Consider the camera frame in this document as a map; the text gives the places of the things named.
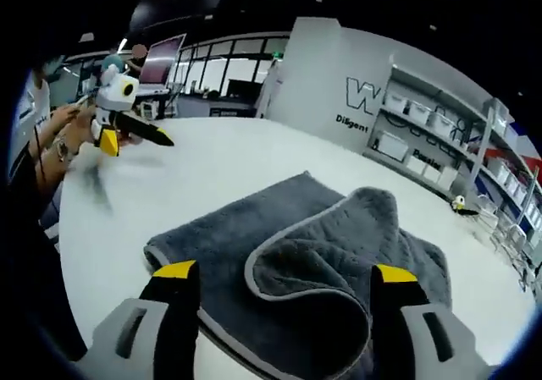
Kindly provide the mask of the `person's left hand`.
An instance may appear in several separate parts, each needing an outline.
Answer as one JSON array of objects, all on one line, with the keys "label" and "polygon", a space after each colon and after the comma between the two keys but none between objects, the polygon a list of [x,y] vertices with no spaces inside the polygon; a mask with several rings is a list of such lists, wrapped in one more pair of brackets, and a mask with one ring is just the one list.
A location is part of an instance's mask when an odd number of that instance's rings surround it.
[{"label": "person's left hand", "polygon": [[80,112],[62,132],[64,143],[69,153],[76,155],[81,145],[85,142],[92,143],[91,121],[94,115],[92,113]]}]

